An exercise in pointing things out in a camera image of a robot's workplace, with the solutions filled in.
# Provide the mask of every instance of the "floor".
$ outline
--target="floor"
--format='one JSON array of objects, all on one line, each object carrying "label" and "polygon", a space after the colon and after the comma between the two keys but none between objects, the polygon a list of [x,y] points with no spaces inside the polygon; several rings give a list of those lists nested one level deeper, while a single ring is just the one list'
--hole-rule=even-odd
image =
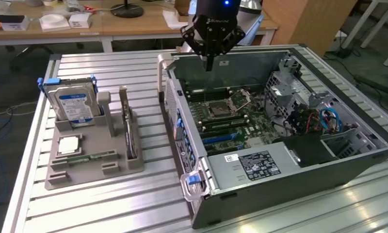
[{"label": "floor", "polygon": [[[351,31],[359,17],[360,16],[354,16],[348,18],[343,26],[343,30],[346,32]],[[374,21],[368,21],[364,29],[371,27],[372,24]],[[176,45],[180,45],[180,40],[144,40],[115,42],[114,47],[118,51],[124,51],[151,50],[160,48],[171,49],[175,48]],[[63,45],[55,44],[48,47],[55,53],[59,54],[103,52],[102,44],[98,42],[87,42],[84,43],[84,46],[84,49],[79,49],[76,44],[71,43]],[[20,63],[21,71],[19,73],[13,73],[8,69],[8,62],[23,49],[24,46],[16,46],[16,51],[8,52],[4,47],[0,47],[0,106],[12,106],[23,102],[31,102],[37,100],[39,97],[36,79],[44,75],[48,54],[41,50],[32,52]],[[367,77],[388,86],[388,68],[382,65],[388,57],[388,29],[382,29],[367,49],[360,49],[358,45],[355,45],[355,49],[360,52],[362,56],[356,57],[355,55],[351,55],[346,59],[339,59],[339,61],[343,62],[351,73]],[[327,56],[330,58],[335,58],[332,54],[327,54]],[[335,60],[330,60],[328,62],[331,66],[342,73],[342,75],[348,80],[355,82],[343,65]],[[378,103],[379,95],[376,91],[366,85],[360,85],[359,89]],[[382,104],[388,108],[388,95],[383,94]],[[29,105],[21,107],[17,110],[17,113],[29,112],[33,109],[35,105]],[[9,116],[1,115],[0,119],[7,120],[7,117]],[[32,117],[32,114],[13,116],[11,132],[0,141],[0,160],[3,163],[3,169],[0,169],[0,196],[4,193],[0,199],[0,230],[3,227],[12,187],[16,180]]]}]

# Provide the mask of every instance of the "white box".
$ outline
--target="white box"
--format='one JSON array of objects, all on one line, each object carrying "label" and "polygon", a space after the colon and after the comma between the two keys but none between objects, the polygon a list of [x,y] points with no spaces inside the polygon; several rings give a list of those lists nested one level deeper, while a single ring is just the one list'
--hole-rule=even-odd
[{"label": "white box", "polygon": [[339,51],[346,39],[347,39],[347,34],[342,31],[338,31],[335,38],[334,38],[334,42],[332,42],[327,52]]},{"label": "white box", "polygon": [[59,23],[45,23],[40,18],[40,26],[44,33],[71,29],[70,23],[67,22],[66,18]]},{"label": "white box", "polygon": [[31,21],[27,16],[0,15],[0,24],[5,31],[25,31]]},{"label": "white box", "polygon": [[70,24],[72,28],[91,27],[91,14],[75,14],[71,16]]}]

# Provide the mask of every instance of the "open computer tower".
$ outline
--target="open computer tower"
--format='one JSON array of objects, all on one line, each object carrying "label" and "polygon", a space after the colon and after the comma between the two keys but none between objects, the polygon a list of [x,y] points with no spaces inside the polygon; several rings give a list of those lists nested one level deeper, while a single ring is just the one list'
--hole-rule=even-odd
[{"label": "open computer tower", "polygon": [[388,158],[388,132],[298,48],[236,49],[211,72],[195,54],[160,55],[195,229],[343,185]]}]

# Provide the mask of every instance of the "aluminum extrusion table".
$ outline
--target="aluminum extrusion table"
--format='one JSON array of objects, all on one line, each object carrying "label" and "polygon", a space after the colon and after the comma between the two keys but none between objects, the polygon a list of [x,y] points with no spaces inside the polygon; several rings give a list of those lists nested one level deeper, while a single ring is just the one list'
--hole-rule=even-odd
[{"label": "aluminum extrusion table", "polygon": [[[316,54],[299,51],[327,78],[388,131],[388,115]],[[99,79],[99,89],[112,92],[119,111],[118,86],[128,86],[130,104],[138,112],[146,170],[140,173],[47,191],[55,111],[40,95],[23,155],[3,232],[108,233],[330,233],[388,232],[388,160],[371,167],[347,185],[194,230],[183,198],[156,91],[158,55],[174,50],[95,53],[52,57],[45,78]],[[311,73],[302,78],[312,89],[324,87]]]}]

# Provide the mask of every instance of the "blue hard drive label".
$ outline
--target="blue hard drive label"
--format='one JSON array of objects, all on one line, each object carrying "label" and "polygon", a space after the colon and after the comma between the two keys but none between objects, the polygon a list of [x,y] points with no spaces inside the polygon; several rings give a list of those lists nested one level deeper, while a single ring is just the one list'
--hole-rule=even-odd
[{"label": "blue hard drive label", "polygon": [[279,167],[267,150],[259,153],[239,156],[239,160],[248,179],[252,181],[280,174]]},{"label": "blue hard drive label", "polygon": [[87,123],[92,121],[94,115],[91,107],[87,105],[87,95],[63,95],[59,96],[62,107],[67,118],[74,123]]}]

